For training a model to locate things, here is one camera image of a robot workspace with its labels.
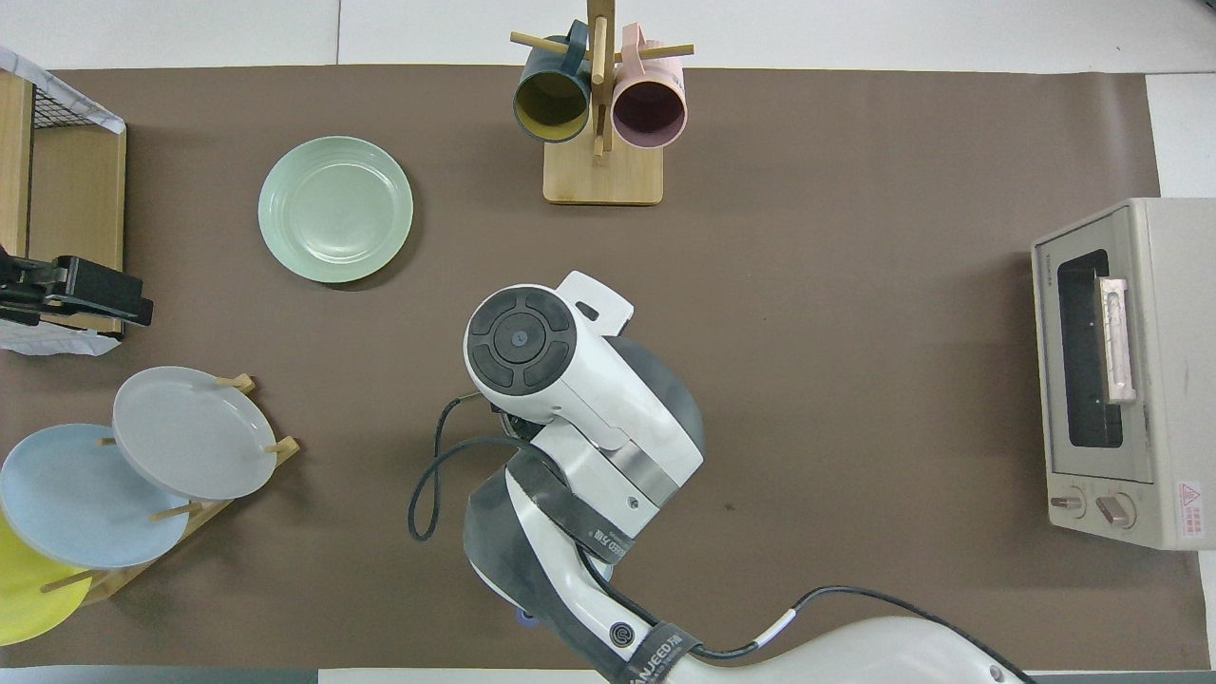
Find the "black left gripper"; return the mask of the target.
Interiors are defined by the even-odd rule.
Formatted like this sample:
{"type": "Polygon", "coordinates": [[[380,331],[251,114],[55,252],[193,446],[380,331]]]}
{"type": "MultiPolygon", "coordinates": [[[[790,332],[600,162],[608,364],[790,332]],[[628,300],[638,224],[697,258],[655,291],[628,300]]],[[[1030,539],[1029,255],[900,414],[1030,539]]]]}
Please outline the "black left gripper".
{"type": "Polygon", "coordinates": [[[141,327],[152,324],[154,303],[143,281],[78,256],[55,260],[1,253],[1,319],[36,326],[43,315],[95,314],[141,327]],[[47,302],[58,284],[58,305],[47,302]]]}

